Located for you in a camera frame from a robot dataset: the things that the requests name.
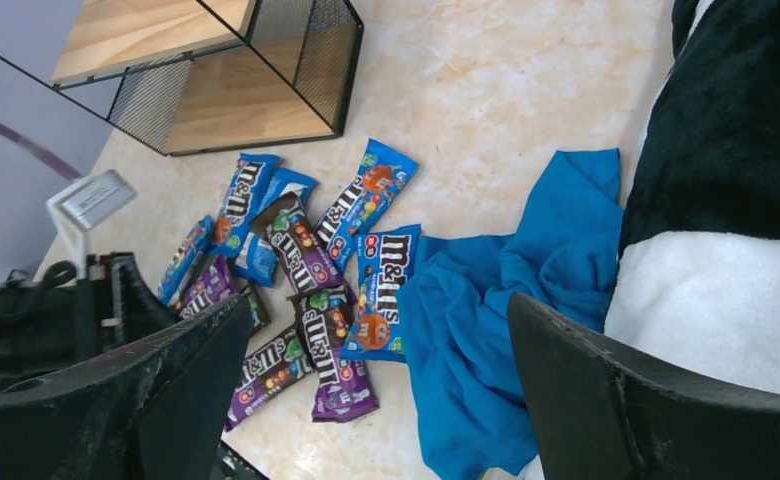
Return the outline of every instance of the fleece blanket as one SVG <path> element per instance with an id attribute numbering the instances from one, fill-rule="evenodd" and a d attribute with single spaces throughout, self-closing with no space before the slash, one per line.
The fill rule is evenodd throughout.
<path id="1" fill-rule="evenodd" d="M 622 209 L 617 150 L 557 152 L 517 231 L 424 236 L 397 293 L 425 463 L 444 479 L 518 474 L 537 455 L 511 349 L 508 300 L 523 292 L 602 328 Z"/>
<path id="2" fill-rule="evenodd" d="M 780 393 L 780 0 L 680 0 L 605 333 Z"/>

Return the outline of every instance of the black mesh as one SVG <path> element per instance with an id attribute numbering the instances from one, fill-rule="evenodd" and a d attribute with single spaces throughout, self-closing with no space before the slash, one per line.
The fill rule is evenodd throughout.
<path id="1" fill-rule="evenodd" d="M 197 1 L 206 5 L 205 0 Z M 246 38 L 235 37 L 233 42 L 208 49 L 135 65 L 124 73 L 91 78 L 86 83 L 121 75 L 119 90 L 105 119 L 154 150 L 167 154 L 170 153 L 166 150 L 167 141 L 192 62 L 203 55 L 247 48 L 248 42 L 325 120 L 334 134 L 342 134 L 363 37 L 363 24 L 349 1 L 257 0 L 254 18 L 245 35 Z M 284 54 L 280 48 L 282 42 L 287 45 Z"/>
<path id="2" fill-rule="evenodd" d="M 342 128 L 343 98 L 351 94 L 350 63 L 360 34 L 348 2 L 314 1 L 295 86 L 335 130 Z"/>
<path id="3" fill-rule="evenodd" d="M 158 152 L 166 153 L 166 140 L 190 65 L 190 61 L 184 61 L 126 75 L 107 120 Z"/>
<path id="4" fill-rule="evenodd" d="M 293 79 L 279 73 L 337 133 L 342 133 L 348 107 L 355 55 L 363 25 L 347 0 L 259 0 L 251 43 L 264 54 L 264 45 L 302 35 L 301 53 Z"/>

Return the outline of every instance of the black metal wire frame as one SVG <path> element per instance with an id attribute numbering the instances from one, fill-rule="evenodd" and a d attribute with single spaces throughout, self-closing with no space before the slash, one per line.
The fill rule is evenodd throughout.
<path id="1" fill-rule="evenodd" d="M 311 16 L 313 15 L 313 9 L 315 8 L 316 2 L 318 0 L 313 0 L 311 4 Z M 348 118 L 348 112 L 349 112 L 349 106 L 351 104 L 351 96 L 352 91 L 354 89 L 354 83 L 355 83 L 355 74 L 357 70 L 357 64 L 358 64 L 358 58 L 360 56 L 360 50 L 361 45 L 363 43 L 363 35 L 364 35 L 364 24 L 361 20 L 360 15 L 358 15 L 357 11 L 355 10 L 354 6 L 351 4 L 349 0 L 340 0 L 343 2 L 343 4 L 346 6 L 347 10 L 352 16 L 352 19 L 355 21 L 356 25 L 356 33 L 354 36 L 354 43 L 352 45 L 352 51 L 350 54 L 349 59 L 349 65 L 347 68 L 347 74 L 343 86 L 343 90 L 341 92 L 341 98 L 340 98 L 340 107 L 337 112 L 337 118 L 334 120 L 329 121 L 329 119 L 326 118 L 325 115 L 322 115 L 314 106 L 313 102 L 308 101 L 307 98 L 305 98 L 304 94 L 302 94 L 301 91 L 299 91 L 298 88 L 296 88 L 296 80 L 298 78 L 299 71 L 301 70 L 302 66 L 302 60 L 305 53 L 305 44 L 307 43 L 307 36 L 309 32 L 305 32 L 305 40 L 302 44 L 302 49 L 299 52 L 299 59 L 297 63 L 297 71 L 296 75 L 294 75 L 293 81 L 287 80 L 287 78 L 278 70 L 275 65 L 269 62 L 269 60 L 266 59 L 265 56 L 263 56 L 251 43 L 251 38 L 253 36 L 255 27 L 257 25 L 258 21 L 258 14 L 260 13 L 260 8 L 263 5 L 263 0 L 255 2 L 254 5 L 254 11 L 252 12 L 252 18 L 249 23 L 249 28 L 247 30 L 246 35 L 241 35 L 240 32 L 235 30 L 225 19 L 223 19 L 213 8 L 211 8 L 204 0 L 196 0 L 196 3 L 199 4 L 205 11 L 208 12 L 211 16 L 213 16 L 220 24 L 222 24 L 223 27 L 225 27 L 229 32 L 231 32 L 234 37 L 239 40 L 238 43 L 233 45 L 225 45 L 210 49 L 203 49 L 201 51 L 188 51 L 181 54 L 178 54 L 175 56 L 175 58 L 169 58 L 166 60 L 160 60 L 156 62 L 149 62 L 142 65 L 135 65 L 133 67 L 125 68 L 122 72 L 117 72 L 114 74 L 108 74 L 101 77 L 96 76 L 90 76 L 87 77 L 86 80 L 81 82 L 76 82 L 72 84 L 66 84 L 66 85 L 59 85 L 59 84 L 50 84 L 47 83 L 39 78 L 37 78 L 34 74 L 31 72 L 28 72 L 27 70 L 23 69 L 19 65 L 16 65 L 15 63 L 8 60 L 6 57 L 2 56 L 0 54 L 0 60 L 13 68 L 14 70 L 18 71 L 22 75 L 25 75 L 26 77 L 30 78 L 31 80 L 39 83 L 40 85 L 44 86 L 46 89 L 48 89 L 51 92 L 54 92 L 69 102 L 72 102 L 74 105 L 80 107 L 84 111 L 90 113 L 94 117 L 102 120 L 103 122 L 107 123 L 108 125 L 112 126 L 113 128 L 116 128 L 117 130 L 121 131 L 122 133 L 128 135 L 129 137 L 133 138 L 134 140 L 140 142 L 141 144 L 145 145 L 149 149 L 157 152 L 158 154 L 162 156 L 186 156 L 186 155 L 193 155 L 193 154 L 199 154 L 199 153 L 213 153 L 213 152 L 221 152 L 221 151 L 230 151 L 230 150 L 237 150 L 241 148 L 256 148 L 256 147 L 264 147 L 264 146 L 271 146 L 271 145 L 285 145 L 285 144 L 293 144 L 293 143 L 304 143 L 308 141 L 319 141 L 319 140 L 328 140 L 328 139 L 334 139 L 339 138 L 343 135 L 346 125 L 346 120 Z M 310 20 L 308 21 L 308 25 L 305 27 L 306 30 L 310 27 Z M 320 119 L 322 119 L 323 123 L 328 126 L 328 128 L 332 131 L 331 134 L 325 135 L 325 136 L 318 136 L 318 137 L 311 137 L 307 139 L 292 139 L 292 140 L 284 140 L 284 141 L 269 141 L 269 142 L 255 142 L 255 143 L 247 143 L 244 145 L 234 145 L 234 146 L 226 146 L 226 147 L 213 147 L 213 148 L 203 148 L 198 150 L 192 150 L 187 152 L 164 152 L 160 149 L 158 149 L 156 146 L 152 145 L 150 142 L 144 140 L 139 135 L 136 135 L 132 132 L 130 132 L 128 129 L 121 127 L 120 125 L 111 122 L 111 114 L 113 113 L 117 99 L 119 98 L 120 93 L 122 92 L 122 87 L 125 83 L 125 79 L 127 79 L 130 75 L 136 74 L 136 73 L 142 73 L 147 70 L 154 70 L 160 67 L 165 67 L 168 65 L 180 63 L 180 62 L 186 62 L 186 61 L 194 61 L 196 58 L 201 58 L 203 56 L 215 54 L 215 53 L 221 53 L 226 50 L 238 48 L 241 45 L 244 45 L 252 50 L 255 55 L 257 55 L 258 58 L 260 58 L 263 63 L 272 69 L 273 72 L 278 76 L 278 78 L 283 81 L 285 84 L 287 84 L 291 90 L 293 90 L 294 93 L 299 97 L 299 99 L 304 102 L 310 109 L 313 111 L 314 114 L 316 114 Z M 110 109 L 108 110 L 108 114 L 106 116 L 103 116 L 99 114 L 98 112 L 94 111 L 90 107 L 82 104 L 81 102 L 75 100 L 74 98 L 68 96 L 66 93 L 64 93 L 65 90 L 72 89 L 74 87 L 79 87 L 83 85 L 89 85 L 96 82 L 102 82 L 106 80 L 111 80 L 114 78 L 122 77 L 122 80 L 120 82 L 119 87 L 116 90 L 116 94 L 114 95 L 113 102 L 110 106 Z"/>

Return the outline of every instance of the m&m's character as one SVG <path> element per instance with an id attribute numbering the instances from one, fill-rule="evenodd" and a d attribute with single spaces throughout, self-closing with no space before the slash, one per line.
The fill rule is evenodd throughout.
<path id="1" fill-rule="evenodd" d="M 370 313 L 360 317 L 358 342 L 366 350 L 378 350 L 390 341 L 390 324 L 378 314 Z"/>
<path id="2" fill-rule="evenodd" d="M 214 229 L 213 233 L 213 241 L 216 242 L 217 245 L 225 245 L 225 242 L 231 238 L 232 229 L 233 227 L 228 218 L 220 216 L 216 219 L 216 228 Z"/>
<path id="3" fill-rule="evenodd" d="M 304 356 L 305 352 L 302 350 L 302 344 L 299 343 L 299 340 L 292 339 L 290 340 L 290 343 L 287 344 L 287 348 L 285 349 L 284 358 L 288 362 L 293 362 L 298 358 L 301 358 Z"/>
<path id="4" fill-rule="evenodd" d="M 326 290 L 322 290 L 320 292 L 314 293 L 310 296 L 308 299 L 308 303 L 310 304 L 311 308 L 315 308 L 317 310 L 325 310 L 328 308 L 328 300 L 331 298 L 331 295 Z"/>
<path id="5" fill-rule="evenodd" d="M 376 165 L 363 174 L 363 187 L 370 193 L 383 193 L 394 183 L 393 169 L 386 165 Z"/>
<path id="6" fill-rule="evenodd" d="M 275 232 L 283 232 L 288 228 L 290 228 L 290 215 L 284 211 L 279 212 L 272 222 L 272 230 Z"/>
<path id="7" fill-rule="evenodd" d="M 396 337 L 393 339 L 393 341 L 390 343 L 390 351 L 393 353 L 398 353 L 399 355 L 405 354 L 405 349 L 402 348 L 402 339 L 399 337 Z"/>

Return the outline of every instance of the m&m's candy bag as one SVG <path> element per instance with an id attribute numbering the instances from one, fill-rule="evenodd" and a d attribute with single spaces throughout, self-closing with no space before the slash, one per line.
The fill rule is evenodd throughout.
<path id="1" fill-rule="evenodd" d="M 313 233 L 295 193 L 272 202 L 252 220 L 252 231 L 272 246 L 296 295 L 346 282 Z"/>
<path id="2" fill-rule="evenodd" d="M 249 222 L 260 211 L 263 195 L 281 158 L 277 155 L 240 154 L 231 185 L 216 218 L 209 253 L 236 257 L 249 233 Z"/>
<path id="3" fill-rule="evenodd" d="M 348 422 L 378 409 L 366 365 L 340 358 L 352 322 L 346 285 L 293 299 L 296 324 L 319 377 L 314 422 Z"/>
<path id="4" fill-rule="evenodd" d="M 213 223 L 210 215 L 205 216 L 181 242 L 157 287 L 160 303 L 173 307 L 181 299 L 181 294 L 190 282 L 191 272 L 213 238 Z"/>
<path id="5" fill-rule="evenodd" d="M 279 168 L 269 182 L 269 188 L 263 197 L 259 211 L 265 210 L 272 202 L 288 193 L 295 193 L 299 196 L 302 205 L 307 205 L 314 187 L 316 187 L 316 180 L 313 178 L 286 168 Z M 234 261 L 234 275 L 264 287 L 272 287 L 275 284 L 277 269 L 278 259 L 272 247 L 259 235 L 250 231 Z"/>
<path id="6" fill-rule="evenodd" d="M 370 139 L 358 174 L 316 223 L 316 234 L 341 272 L 355 252 L 354 236 L 367 233 L 410 182 L 419 165 Z"/>
<path id="7" fill-rule="evenodd" d="M 181 319 L 190 318 L 236 293 L 225 257 L 217 256 L 210 267 L 199 275 L 196 283 L 184 292 L 179 316 Z"/>
<path id="8" fill-rule="evenodd" d="M 421 232 L 419 225 L 410 225 L 391 232 L 355 236 L 358 305 L 343 358 L 405 361 L 396 292 L 414 273 Z"/>
<path id="9" fill-rule="evenodd" d="M 240 290 L 240 295 L 246 297 L 249 300 L 249 305 L 252 307 L 252 335 L 272 323 L 272 318 L 269 317 L 269 312 L 263 305 L 260 295 L 257 293 L 257 288 L 251 282 Z"/>
<path id="10" fill-rule="evenodd" d="M 243 361 L 240 380 L 225 419 L 225 431 L 233 430 L 311 371 L 296 326 L 292 325 Z"/>

